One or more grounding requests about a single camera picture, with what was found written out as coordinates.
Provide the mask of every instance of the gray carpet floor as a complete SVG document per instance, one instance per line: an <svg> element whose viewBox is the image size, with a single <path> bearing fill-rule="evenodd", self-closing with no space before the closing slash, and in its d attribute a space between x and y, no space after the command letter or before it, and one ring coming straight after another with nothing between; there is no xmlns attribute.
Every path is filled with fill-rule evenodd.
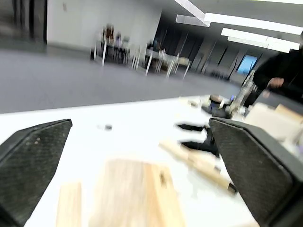
<svg viewBox="0 0 303 227"><path fill-rule="evenodd" d="M0 113L220 94L239 86L182 70L164 75L56 54L0 50Z"/></svg>

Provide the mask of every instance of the wooden stick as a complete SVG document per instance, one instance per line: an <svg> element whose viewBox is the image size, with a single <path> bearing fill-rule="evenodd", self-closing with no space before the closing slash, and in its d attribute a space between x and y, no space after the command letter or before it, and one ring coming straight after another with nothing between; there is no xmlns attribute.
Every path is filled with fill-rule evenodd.
<svg viewBox="0 0 303 227"><path fill-rule="evenodd" d="M235 186L229 180L220 175L220 173L215 170L215 166L213 164L201 158L198 159L196 156L192 156L187 148L170 140L161 141L159 146L173 154L178 159L184 161L188 166L194 168L199 174L206 176L223 189L228 190L231 193L237 192Z"/></svg>
<svg viewBox="0 0 303 227"><path fill-rule="evenodd" d="M81 227L81 183L62 185L56 227Z"/></svg>

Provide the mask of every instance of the white wall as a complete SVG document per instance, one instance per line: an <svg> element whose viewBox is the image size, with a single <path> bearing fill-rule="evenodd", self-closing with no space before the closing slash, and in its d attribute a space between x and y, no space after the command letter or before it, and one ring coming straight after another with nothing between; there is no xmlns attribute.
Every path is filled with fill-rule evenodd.
<svg viewBox="0 0 303 227"><path fill-rule="evenodd" d="M147 0L49 0L47 41L91 48L110 23L131 44L146 46L156 34L161 12Z"/></svg>

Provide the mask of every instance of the person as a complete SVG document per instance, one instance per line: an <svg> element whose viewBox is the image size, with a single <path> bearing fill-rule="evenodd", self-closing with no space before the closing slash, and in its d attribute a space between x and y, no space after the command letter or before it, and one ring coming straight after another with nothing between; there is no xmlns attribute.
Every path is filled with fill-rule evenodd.
<svg viewBox="0 0 303 227"><path fill-rule="evenodd" d="M249 105L253 104L264 89L302 102L303 46L298 51L279 53L268 59L256 70L253 82L257 85L258 90L248 98Z"/></svg>

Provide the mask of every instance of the white table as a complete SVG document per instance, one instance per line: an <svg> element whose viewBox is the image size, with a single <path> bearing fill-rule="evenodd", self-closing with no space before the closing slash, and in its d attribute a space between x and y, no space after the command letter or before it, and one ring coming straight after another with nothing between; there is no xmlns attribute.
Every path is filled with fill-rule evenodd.
<svg viewBox="0 0 303 227"><path fill-rule="evenodd" d="M179 58L179 56L176 57L176 56L173 56L173 55L168 55L168 54L165 54L165 53L159 53L159 52L155 52L155 51L152 51L152 50L146 50L145 55L149 57L149 61L148 61L148 64L147 64L145 75L148 74L148 71L149 71L149 68L151 66L151 62L152 62L153 58L155 58L159 61L158 64L157 64L157 67L156 67L156 72L160 72L163 62L166 61L168 63L167 74L166 74L167 78L169 78L169 75L170 75L170 73L173 69L175 69L174 73L176 74L178 66L180 64L184 65L184 63L185 63L187 68L186 68L186 71L185 71L184 76L183 76L183 79L184 79L187 72L188 72L190 63L191 63L191 61L189 59L186 59L187 61L184 61L184 58Z"/></svg>
<svg viewBox="0 0 303 227"><path fill-rule="evenodd" d="M253 221L239 194L222 191L158 147L167 138L204 140L204 132L184 132L173 125L183 121L204 124L208 114L178 98L1 114L0 143L17 130L65 118L72 119L73 127L55 176L26 227L54 227L60 185L77 179L82 180L82 226L87 227L97 175L106 160L116 157L167 165L189 227L237 227ZM105 124L111 124L112 130L103 130ZM223 162L216 162L228 176Z"/></svg>

